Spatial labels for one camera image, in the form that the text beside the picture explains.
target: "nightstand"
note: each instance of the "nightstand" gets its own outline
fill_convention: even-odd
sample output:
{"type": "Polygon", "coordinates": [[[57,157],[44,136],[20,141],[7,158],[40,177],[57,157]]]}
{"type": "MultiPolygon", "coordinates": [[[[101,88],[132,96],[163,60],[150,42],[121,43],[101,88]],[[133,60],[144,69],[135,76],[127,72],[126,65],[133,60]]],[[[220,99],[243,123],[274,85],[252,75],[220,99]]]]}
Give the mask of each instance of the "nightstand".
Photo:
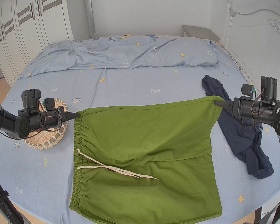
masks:
{"type": "Polygon", "coordinates": [[[215,42],[219,42],[220,38],[207,28],[197,26],[182,25],[184,29],[184,37],[197,37],[201,39],[209,39],[215,42]]]}

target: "orange star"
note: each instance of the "orange star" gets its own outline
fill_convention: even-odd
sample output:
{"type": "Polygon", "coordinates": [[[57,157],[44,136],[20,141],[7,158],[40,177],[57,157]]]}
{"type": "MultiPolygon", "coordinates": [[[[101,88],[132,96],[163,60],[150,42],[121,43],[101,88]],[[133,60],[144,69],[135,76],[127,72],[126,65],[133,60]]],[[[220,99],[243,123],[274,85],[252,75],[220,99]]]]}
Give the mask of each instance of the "orange star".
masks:
{"type": "Polygon", "coordinates": [[[240,195],[238,200],[240,203],[242,203],[244,201],[244,195],[240,195]]]}

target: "cabinet handle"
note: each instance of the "cabinet handle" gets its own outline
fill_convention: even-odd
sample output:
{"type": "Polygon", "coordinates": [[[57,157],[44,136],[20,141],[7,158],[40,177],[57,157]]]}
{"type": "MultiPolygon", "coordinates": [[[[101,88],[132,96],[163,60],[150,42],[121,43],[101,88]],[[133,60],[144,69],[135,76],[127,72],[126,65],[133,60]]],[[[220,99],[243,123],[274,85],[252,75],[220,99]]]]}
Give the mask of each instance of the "cabinet handle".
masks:
{"type": "Polygon", "coordinates": [[[3,26],[1,26],[1,31],[2,31],[2,37],[3,37],[3,39],[5,39],[4,33],[3,33],[3,26]]]}
{"type": "Polygon", "coordinates": [[[32,16],[32,19],[34,19],[34,18],[35,18],[35,16],[33,15],[32,5],[33,5],[33,3],[31,2],[31,3],[30,3],[30,11],[31,11],[31,16],[32,16]]]}
{"type": "Polygon", "coordinates": [[[39,0],[37,0],[37,5],[38,5],[38,13],[39,13],[39,16],[40,16],[40,15],[41,15],[41,13],[40,13],[39,0]]]}

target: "green shorts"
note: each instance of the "green shorts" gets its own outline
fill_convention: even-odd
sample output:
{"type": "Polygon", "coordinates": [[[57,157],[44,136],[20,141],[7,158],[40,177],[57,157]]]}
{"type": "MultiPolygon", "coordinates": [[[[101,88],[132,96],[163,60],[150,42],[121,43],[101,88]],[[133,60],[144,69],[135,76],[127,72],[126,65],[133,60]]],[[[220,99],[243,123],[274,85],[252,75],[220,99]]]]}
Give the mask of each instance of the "green shorts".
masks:
{"type": "Polygon", "coordinates": [[[70,209],[110,224],[197,223],[220,216],[210,132],[222,108],[214,100],[223,99],[79,111],[70,209]],[[124,174],[129,172],[150,177],[124,174]]]}

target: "white headboard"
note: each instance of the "white headboard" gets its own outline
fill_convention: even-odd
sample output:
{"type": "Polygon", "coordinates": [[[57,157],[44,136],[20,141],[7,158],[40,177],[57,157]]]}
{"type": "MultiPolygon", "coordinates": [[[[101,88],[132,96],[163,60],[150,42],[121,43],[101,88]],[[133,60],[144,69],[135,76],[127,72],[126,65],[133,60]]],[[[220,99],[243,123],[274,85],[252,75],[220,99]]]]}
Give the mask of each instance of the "white headboard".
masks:
{"type": "Polygon", "coordinates": [[[280,85],[280,0],[227,0],[226,14],[221,44],[258,90],[264,75],[280,85]]]}

